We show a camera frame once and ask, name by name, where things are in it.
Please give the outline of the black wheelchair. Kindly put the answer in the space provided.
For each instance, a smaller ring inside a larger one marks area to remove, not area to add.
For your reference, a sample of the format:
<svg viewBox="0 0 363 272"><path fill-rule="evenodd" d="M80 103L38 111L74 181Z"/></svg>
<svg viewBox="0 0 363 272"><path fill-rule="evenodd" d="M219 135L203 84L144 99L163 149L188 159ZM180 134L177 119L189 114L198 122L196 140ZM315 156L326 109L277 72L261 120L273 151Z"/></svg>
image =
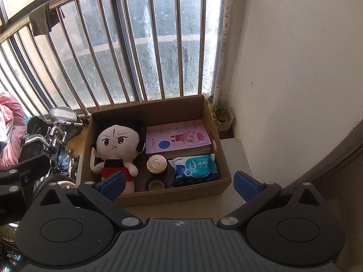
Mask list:
<svg viewBox="0 0 363 272"><path fill-rule="evenodd" d="M22 139L18 163L38 155L46 155L50 161L49 172L34 184L31 204L50 183L58 183L64 189L76 186L78 154L67 148L66 143L82 132L80 117L69 107L53 107L49 122L32 117L27 123L27 133ZM1 225L1 271L12 271L22 257L15 244L18 222Z"/></svg>

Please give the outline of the brown cardboard box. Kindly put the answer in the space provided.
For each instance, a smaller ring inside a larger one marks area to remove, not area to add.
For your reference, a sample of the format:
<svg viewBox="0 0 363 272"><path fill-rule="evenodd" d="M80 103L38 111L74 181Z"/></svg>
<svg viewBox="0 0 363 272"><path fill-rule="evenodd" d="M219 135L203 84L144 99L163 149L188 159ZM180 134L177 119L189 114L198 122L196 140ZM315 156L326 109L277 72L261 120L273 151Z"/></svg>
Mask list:
<svg viewBox="0 0 363 272"><path fill-rule="evenodd" d="M144 101L92 114L82 180L117 171L124 207L171 203L223 193L231 183L204 96Z"/></svg>

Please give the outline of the metal window railing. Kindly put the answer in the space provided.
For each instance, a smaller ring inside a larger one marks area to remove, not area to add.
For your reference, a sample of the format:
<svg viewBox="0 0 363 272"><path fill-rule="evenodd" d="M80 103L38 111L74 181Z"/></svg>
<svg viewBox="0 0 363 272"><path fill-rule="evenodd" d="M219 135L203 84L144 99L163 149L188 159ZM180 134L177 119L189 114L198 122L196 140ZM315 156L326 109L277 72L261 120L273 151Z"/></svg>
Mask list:
<svg viewBox="0 0 363 272"><path fill-rule="evenodd" d="M49 2L59 24L33 36ZM26 117L203 94L220 99L242 0L1 0L1 90Z"/></svg>

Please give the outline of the pink notebook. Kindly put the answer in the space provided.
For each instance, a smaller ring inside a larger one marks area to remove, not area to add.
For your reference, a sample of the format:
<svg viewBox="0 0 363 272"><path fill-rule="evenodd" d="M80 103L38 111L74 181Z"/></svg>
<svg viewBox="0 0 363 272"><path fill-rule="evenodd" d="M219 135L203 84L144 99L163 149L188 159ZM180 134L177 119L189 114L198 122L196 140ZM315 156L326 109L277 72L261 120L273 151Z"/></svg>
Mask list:
<svg viewBox="0 0 363 272"><path fill-rule="evenodd" d="M201 119L146 127L146 153L193 149L211 145Z"/></svg>

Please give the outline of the plush doll black hair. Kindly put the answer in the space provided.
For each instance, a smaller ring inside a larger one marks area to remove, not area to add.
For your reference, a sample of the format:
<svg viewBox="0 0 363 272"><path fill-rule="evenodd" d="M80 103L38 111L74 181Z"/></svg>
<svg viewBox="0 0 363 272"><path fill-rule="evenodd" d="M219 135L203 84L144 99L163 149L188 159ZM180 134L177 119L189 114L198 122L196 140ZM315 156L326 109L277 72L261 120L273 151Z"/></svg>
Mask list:
<svg viewBox="0 0 363 272"><path fill-rule="evenodd" d="M93 174L101 175L102 179L110 177L117 171L125 175L123 193L135 191L134 179L138 176L138 168L134 160L144 151L144 135L128 126L112 125L101 130L92 146L90 168Z"/></svg>

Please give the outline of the grey cloth on railing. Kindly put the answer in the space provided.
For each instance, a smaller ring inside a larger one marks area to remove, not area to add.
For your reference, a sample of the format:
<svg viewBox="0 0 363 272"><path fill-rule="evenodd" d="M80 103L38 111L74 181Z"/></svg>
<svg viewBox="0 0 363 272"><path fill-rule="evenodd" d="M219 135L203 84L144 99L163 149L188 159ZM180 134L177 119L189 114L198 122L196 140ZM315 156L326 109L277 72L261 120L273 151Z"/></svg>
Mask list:
<svg viewBox="0 0 363 272"><path fill-rule="evenodd" d="M57 11L51 10L47 2L30 13L29 22L33 36L40 36L49 34L60 21Z"/></svg>

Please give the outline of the woven plant pot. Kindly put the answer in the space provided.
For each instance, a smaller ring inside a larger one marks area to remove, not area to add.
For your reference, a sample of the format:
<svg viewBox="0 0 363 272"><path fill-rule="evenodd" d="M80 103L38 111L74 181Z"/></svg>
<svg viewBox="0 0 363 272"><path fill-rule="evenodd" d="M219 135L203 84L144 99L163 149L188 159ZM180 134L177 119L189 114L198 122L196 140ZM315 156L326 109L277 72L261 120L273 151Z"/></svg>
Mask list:
<svg viewBox="0 0 363 272"><path fill-rule="evenodd" d="M208 109L212 117L213 124L219 133L227 132L233 124L234 115L222 104L213 104L213 97L208 97Z"/></svg>

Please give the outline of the small tape roll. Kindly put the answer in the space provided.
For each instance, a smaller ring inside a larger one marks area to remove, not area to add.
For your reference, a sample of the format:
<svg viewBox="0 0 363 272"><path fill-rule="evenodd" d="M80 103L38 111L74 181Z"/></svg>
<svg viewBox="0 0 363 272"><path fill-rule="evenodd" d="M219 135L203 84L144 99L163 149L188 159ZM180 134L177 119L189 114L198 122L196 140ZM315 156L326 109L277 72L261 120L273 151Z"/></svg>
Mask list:
<svg viewBox="0 0 363 272"><path fill-rule="evenodd" d="M163 189L165 189L165 185L164 185L163 181L161 181L159 179L149 180L146 183L146 191L157 191L157 190L163 190Z"/></svg>

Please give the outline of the wet wipes pack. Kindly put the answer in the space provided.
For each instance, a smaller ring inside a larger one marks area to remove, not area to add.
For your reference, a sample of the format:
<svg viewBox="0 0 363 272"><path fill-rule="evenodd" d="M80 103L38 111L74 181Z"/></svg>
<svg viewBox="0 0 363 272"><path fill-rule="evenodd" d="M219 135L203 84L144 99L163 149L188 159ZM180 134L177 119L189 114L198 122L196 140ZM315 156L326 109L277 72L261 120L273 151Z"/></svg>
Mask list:
<svg viewBox="0 0 363 272"><path fill-rule="evenodd" d="M169 160L174 168L172 187L184 187L220 180L215 154L177 157Z"/></svg>

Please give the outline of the pink jacket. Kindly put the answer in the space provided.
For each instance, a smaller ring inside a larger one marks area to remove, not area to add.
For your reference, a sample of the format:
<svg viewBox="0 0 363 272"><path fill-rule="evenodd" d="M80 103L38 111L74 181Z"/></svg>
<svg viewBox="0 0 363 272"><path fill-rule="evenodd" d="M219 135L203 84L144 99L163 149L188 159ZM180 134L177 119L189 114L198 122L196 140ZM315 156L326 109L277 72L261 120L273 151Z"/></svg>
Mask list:
<svg viewBox="0 0 363 272"><path fill-rule="evenodd" d="M26 130L22 106L10 92L1 92L1 169L18 164Z"/></svg>

